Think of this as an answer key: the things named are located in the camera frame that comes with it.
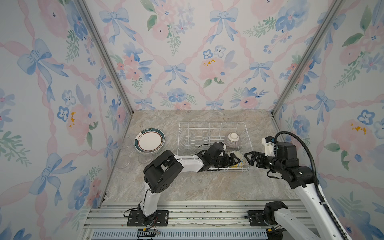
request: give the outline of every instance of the white wire dish rack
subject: white wire dish rack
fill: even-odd
[[[207,150],[209,144],[214,142],[223,142],[225,137],[230,133],[237,133],[240,137],[240,144],[238,148],[229,148],[225,150],[226,153],[231,151],[239,151],[242,156],[245,153],[253,151],[253,147],[249,138],[247,126],[244,122],[181,122],[179,124],[179,140],[177,144],[177,154],[179,156],[192,156],[201,150]],[[244,172],[256,167],[249,166],[244,158],[241,166],[229,168],[210,168],[210,170],[220,171],[235,171]]]

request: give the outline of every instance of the marble countertop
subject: marble countertop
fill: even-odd
[[[158,128],[166,136],[161,152],[169,149],[177,154],[180,122],[245,122],[253,150],[259,152],[264,152],[261,139],[276,134],[265,110],[195,110],[135,111],[126,136],[134,139],[141,130]],[[121,151],[117,161],[130,158],[133,169],[131,172],[124,172],[114,168],[105,200],[119,202],[142,200],[145,166],[138,162],[138,156],[135,150]],[[266,176],[266,172],[266,169],[250,169],[246,172],[181,173],[162,192],[160,201],[298,199],[285,181],[270,179]]]

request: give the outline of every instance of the wire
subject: wire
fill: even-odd
[[[314,188],[316,190],[316,193],[317,193],[317,196],[319,197],[322,205],[324,206],[325,210],[327,211],[329,217],[332,219],[333,223],[336,225],[336,228],[339,230],[342,238],[344,240],[348,240],[348,237],[346,235],[346,233],[344,232],[344,229],[343,227],[340,226],[340,224],[338,223],[335,215],[333,215],[331,209],[329,208],[328,204],[325,203],[325,198],[323,197],[323,195],[321,194],[320,192],[320,189],[319,189],[319,180],[317,179],[317,172],[316,172],[316,166],[315,166],[315,163],[314,163],[314,160],[313,160],[313,157],[312,157],[312,154],[309,150],[309,148],[307,147],[307,145],[302,141],[301,138],[299,138],[297,135],[295,135],[294,133],[291,133],[291,132],[288,132],[288,131],[281,131],[281,132],[278,132],[276,135],[275,135],[275,138],[274,138],[274,141],[273,143],[276,145],[276,142],[277,142],[277,137],[281,134],[288,134],[292,137],[294,137],[304,148],[305,152],[307,153],[308,155],[308,158],[310,159],[310,162],[311,162],[311,167],[312,167],[312,176],[313,176],[313,183],[314,183]]]

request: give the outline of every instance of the stack of plates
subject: stack of plates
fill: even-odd
[[[165,136],[162,131],[156,128],[148,128],[141,131],[135,138],[135,149],[139,153],[149,151],[158,152],[164,145]]]

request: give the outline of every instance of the wall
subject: wall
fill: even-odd
[[[72,1],[2,1],[0,21],[0,239],[77,239],[126,111]]]
[[[383,7],[345,2],[277,116],[281,130],[309,145],[325,196],[354,240],[384,239]]]
[[[184,110],[271,109],[332,1],[86,2],[133,108]]]

